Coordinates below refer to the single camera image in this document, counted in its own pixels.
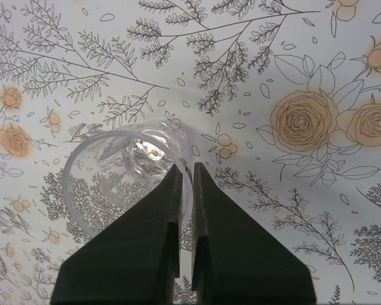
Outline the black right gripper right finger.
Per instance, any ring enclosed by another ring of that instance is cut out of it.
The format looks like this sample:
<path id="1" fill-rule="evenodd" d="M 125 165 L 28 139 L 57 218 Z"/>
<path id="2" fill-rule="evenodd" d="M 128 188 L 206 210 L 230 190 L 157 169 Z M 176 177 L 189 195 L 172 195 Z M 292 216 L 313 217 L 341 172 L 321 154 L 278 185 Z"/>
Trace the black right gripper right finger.
<path id="1" fill-rule="evenodd" d="M 198 304 L 314 304 L 308 267 L 227 196 L 193 175 L 192 290 Z"/>

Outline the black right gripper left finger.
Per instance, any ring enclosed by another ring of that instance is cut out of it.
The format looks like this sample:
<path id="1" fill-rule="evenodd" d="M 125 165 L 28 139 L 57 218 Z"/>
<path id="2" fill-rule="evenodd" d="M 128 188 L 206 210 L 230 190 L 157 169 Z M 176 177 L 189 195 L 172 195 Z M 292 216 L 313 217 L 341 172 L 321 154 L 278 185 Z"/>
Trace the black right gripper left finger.
<path id="1" fill-rule="evenodd" d="M 62 265 L 52 304 L 171 304 L 180 274 L 182 174 L 159 185 Z"/>

